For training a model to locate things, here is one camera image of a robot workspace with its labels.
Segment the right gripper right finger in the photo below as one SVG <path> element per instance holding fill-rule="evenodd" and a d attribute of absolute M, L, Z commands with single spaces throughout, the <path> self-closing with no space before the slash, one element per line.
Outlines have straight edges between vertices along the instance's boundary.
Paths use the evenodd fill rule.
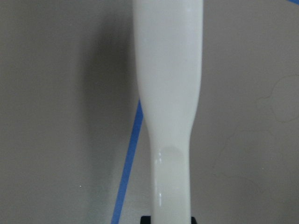
<path fill-rule="evenodd" d="M 191 217 L 191 224 L 197 224 L 195 217 Z"/>

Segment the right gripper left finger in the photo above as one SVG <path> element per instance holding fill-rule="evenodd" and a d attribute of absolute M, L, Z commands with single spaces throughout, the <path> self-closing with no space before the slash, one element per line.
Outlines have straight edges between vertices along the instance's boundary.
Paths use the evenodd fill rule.
<path fill-rule="evenodd" d="M 151 224 L 151 216 L 141 216 L 140 224 Z"/>

